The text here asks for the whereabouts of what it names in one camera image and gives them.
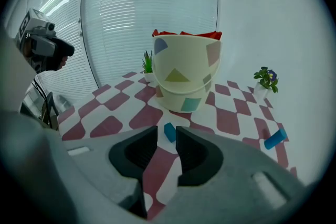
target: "red and white checkered surface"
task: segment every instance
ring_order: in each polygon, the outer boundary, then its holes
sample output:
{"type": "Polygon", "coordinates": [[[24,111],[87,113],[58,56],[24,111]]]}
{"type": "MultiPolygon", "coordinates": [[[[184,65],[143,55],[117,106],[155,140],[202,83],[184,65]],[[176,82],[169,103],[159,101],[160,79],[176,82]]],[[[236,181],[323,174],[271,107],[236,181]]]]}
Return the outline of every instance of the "red and white checkered surface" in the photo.
{"type": "Polygon", "coordinates": [[[157,103],[155,87],[156,82],[146,83],[143,74],[130,72],[94,91],[58,117],[64,141],[158,126],[158,148],[143,174],[149,220],[174,196],[177,178],[182,174],[175,142],[171,143],[163,133],[163,126],[169,122],[175,127],[188,126],[240,140],[263,151],[296,176],[296,168],[287,158],[288,138],[270,150],[264,147],[264,140],[284,127],[274,119],[273,107],[267,99],[256,102],[253,88],[232,81],[214,84],[202,108],[193,113],[176,113],[157,103]]]}

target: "geometric pattern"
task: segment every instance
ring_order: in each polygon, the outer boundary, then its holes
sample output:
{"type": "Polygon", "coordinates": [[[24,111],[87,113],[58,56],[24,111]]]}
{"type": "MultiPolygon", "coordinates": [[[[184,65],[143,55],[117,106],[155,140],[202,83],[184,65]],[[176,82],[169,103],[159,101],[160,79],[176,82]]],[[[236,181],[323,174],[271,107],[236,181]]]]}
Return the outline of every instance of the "geometric pattern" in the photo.
{"type": "Polygon", "coordinates": [[[235,82],[216,84],[205,104],[192,113],[176,113],[156,101],[156,82],[146,83],[143,74],[131,72],[105,85],[59,115],[62,140],[114,135],[143,126],[158,126],[158,148],[143,173],[148,220],[153,219],[176,191],[181,174],[174,143],[164,135],[164,125],[200,129],[263,151],[296,176],[297,169],[286,153],[290,134],[277,146],[265,149],[264,141],[284,126],[276,121],[267,99],[256,101],[253,88],[235,82]]]}
{"type": "Polygon", "coordinates": [[[154,43],[154,55],[157,55],[161,50],[168,48],[166,41],[158,38],[154,43]]]}
{"type": "Polygon", "coordinates": [[[184,99],[181,111],[191,112],[197,110],[202,98],[186,98],[184,99]]]}
{"type": "Polygon", "coordinates": [[[184,75],[182,75],[176,68],[169,73],[166,77],[165,81],[169,82],[189,82],[190,80],[187,79],[184,75]]]}
{"type": "Polygon", "coordinates": [[[212,66],[218,59],[220,53],[220,42],[211,43],[206,45],[206,53],[208,56],[209,67],[212,66]]]}
{"type": "Polygon", "coordinates": [[[156,97],[163,97],[160,86],[156,86],[156,97]]]}
{"type": "Polygon", "coordinates": [[[204,79],[203,79],[203,83],[206,84],[205,85],[205,92],[208,92],[208,90],[210,90],[211,88],[211,82],[209,82],[207,84],[207,82],[211,79],[211,74],[207,75],[204,79]]]}

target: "purple flower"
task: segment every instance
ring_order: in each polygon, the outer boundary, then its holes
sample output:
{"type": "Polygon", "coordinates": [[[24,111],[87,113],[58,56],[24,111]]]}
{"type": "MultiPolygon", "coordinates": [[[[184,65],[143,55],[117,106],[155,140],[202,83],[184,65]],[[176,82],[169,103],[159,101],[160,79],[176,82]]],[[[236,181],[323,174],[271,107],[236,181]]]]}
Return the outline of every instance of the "purple flower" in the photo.
{"type": "Polygon", "coordinates": [[[267,72],[272,82],[277,79],[277,74],[272,69],[268,70],[267,72]]]}

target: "small plant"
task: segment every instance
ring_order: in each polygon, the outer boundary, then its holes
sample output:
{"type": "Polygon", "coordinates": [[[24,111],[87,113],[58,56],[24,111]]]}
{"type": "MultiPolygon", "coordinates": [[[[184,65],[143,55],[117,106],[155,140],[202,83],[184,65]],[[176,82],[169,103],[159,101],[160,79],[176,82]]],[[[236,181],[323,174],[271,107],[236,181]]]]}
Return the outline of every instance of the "small plant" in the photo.
{"type": "Polygon", "coordinates": [[[144,73],[152,73],[152,59],[153,59],[153,52],[151,52],[151,55],[149,56],[148,52],[146,51],[144,54],[144,60],[142,60],[142,67],[144,73]]]}
{"type": "Polygon", "coordinates": [[[278,80],[277,74],[273,70],[267,70],[267,67],[261,67],[259,72],[254,73],[255,79],[261,79],[259,81],[260,85],[266,89],[272,88],[274,93],[278,92],[278,80]]]}

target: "window blinds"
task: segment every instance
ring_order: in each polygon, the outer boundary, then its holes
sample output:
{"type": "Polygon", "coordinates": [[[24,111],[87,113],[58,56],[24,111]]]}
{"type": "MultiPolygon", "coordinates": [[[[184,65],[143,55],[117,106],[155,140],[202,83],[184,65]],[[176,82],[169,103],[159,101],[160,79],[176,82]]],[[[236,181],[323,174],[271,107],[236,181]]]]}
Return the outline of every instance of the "window blinds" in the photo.
{"type": "Polygon", "coordinates": [[[82,0],[83,37],[100,85],[141,68],[152,33],[216,30],[217,0],[82,0]]]}
{"type": "Polygon", "coordinates": [[[55,23],[57,37],[75,47],[75,53],[61,70],[38,75],[44,89],[61,95],[73,104],[97,88],[80,37],[80,0],[28,0],[32,7],[44,12],[55,23]]]}

